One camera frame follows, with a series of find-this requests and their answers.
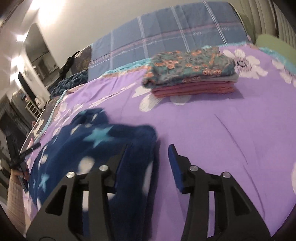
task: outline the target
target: mirror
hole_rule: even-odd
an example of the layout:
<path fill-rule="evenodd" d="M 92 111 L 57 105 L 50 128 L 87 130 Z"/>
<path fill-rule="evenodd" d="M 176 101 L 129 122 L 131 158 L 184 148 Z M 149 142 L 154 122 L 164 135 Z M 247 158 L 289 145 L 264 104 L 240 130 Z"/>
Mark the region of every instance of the mirror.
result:
<path fill-rule="evenodd" d="M 27 56 L 34 70 L 46 89 L 49 89 L 59 78 L 59 67 L 48 50 L 35 23 L 31 26 L 24 44 Z"/>

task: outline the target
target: metal bolt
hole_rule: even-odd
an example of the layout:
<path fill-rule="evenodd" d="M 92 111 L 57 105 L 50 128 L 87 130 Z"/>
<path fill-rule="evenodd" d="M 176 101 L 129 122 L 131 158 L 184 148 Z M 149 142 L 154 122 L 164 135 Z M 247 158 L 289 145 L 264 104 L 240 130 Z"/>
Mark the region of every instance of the metal bolt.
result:
<path fill-rule="evenodd" d="M 229 172 L 223 172 L 222 176 L 224 178 L 230 178 L 231 177 L 231 174 Z"/>
<path fill-rule="evenodd" d="M 68 172 L 66 175 L 68 178 L 72 178 L 75 176 L 75 172 Z"/>
<path fill-rule="evenodd" d="M 192 172 L 197 172 L 198 171 L 198 167 L 197 166 L 190 166 L 189 170 Z"/>
<path fill-rule="evenodd" d="M 100 169 L 100 171 L 105 172 L 108 170 L 108 168 L 109 167 L 107 165 L 101 165 L 99 169 Z"/>

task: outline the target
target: folded clothes stack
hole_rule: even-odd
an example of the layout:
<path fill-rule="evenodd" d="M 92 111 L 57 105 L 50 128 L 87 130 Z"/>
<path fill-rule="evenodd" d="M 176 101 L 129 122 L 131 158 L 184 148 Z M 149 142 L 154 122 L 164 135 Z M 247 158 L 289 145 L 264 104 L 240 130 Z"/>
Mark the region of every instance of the folded clothes stack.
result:
<path fill-rule="evenodd" d="M 142 85 L 152 88 L 156 97 L 225 94 L 234 92 L 238 75 L 233 59 L 217 47 L 193 52 L 163 52 L 148 65 Z"/>

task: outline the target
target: green floral fabric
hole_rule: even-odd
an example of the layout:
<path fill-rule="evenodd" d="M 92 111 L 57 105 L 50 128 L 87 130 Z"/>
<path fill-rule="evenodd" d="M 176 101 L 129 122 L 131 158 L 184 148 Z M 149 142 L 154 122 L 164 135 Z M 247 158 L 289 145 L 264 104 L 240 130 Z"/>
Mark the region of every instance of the green floral fabric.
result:
<path fill-rule="evenodd" d="M 233 59 L 221 54 L 218 47 L 192 52 L 162 52 L 152 58 L 142 85 L 157 88 L 230 76 L 234 74 L 234 67 Z"/>

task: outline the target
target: beige knit sleeve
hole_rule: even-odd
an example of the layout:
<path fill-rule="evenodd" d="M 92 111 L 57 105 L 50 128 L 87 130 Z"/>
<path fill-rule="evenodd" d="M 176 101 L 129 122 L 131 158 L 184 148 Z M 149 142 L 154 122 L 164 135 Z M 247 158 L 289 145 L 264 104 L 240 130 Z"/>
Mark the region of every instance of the beige knit sleeve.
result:
<path fill-rule="evenodd" d="M 7 199 L 7 216 L 21 233 L 25 233 L 25 208 L 22 197 L 22 187 L 15 183 L 12 179 L 9 180 L 8 199 Z"/>

